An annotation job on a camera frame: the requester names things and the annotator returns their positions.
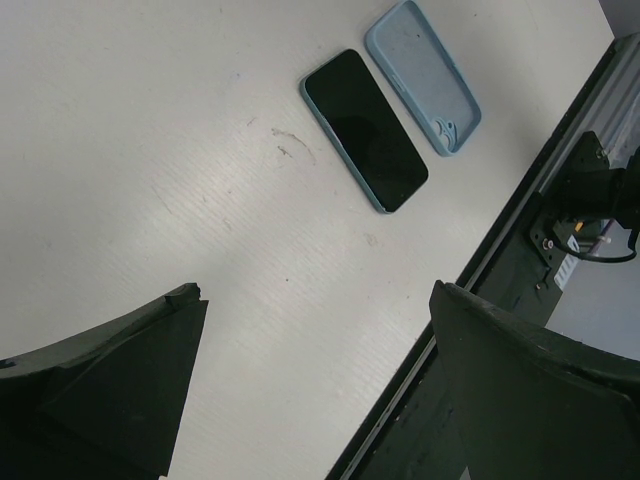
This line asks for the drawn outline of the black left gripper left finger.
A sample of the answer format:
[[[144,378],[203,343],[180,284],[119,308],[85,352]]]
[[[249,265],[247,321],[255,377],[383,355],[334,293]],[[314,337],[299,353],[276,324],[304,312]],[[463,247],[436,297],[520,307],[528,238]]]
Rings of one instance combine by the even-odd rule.
[[[167,476],[205,324],[200,295],[187,283],[2,360],[2,478]]]

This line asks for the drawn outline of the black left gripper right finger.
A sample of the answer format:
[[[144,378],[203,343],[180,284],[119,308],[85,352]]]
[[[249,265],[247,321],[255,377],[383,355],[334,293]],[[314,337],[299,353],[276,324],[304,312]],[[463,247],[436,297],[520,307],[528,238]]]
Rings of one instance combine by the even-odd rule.
[[[638,361],[455,284],[429,306],[471,478],[638,478]]]

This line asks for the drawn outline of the black smartphone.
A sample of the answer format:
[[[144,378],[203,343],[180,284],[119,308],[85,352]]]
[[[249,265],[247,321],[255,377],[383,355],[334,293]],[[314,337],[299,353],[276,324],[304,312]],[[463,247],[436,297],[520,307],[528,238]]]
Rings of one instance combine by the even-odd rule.
[[[426,164],[357,51],[309,73],[300,93],[379,212],[396,212],[427,182]]]

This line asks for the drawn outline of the light blue phone case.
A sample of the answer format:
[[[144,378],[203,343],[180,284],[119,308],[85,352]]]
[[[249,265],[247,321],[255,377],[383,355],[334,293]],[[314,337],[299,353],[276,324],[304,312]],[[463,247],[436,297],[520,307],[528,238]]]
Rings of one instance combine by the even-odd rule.
[[[482,113],[420,7],[398,3],[367,31],[365,46],[434,150],[457,154]]]

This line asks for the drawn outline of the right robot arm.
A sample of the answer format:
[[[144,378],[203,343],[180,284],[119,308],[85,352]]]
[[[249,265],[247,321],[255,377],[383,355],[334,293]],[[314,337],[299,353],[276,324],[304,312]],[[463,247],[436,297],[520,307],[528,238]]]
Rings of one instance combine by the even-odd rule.
[[[612,168],[595,132],[584,132],[567,158],[555,203],[568,219],[614,220],[629,231],[630,254],[604,258],[604,263],[635,258],[639,239],[639,153],[634,152],[626,166]]]

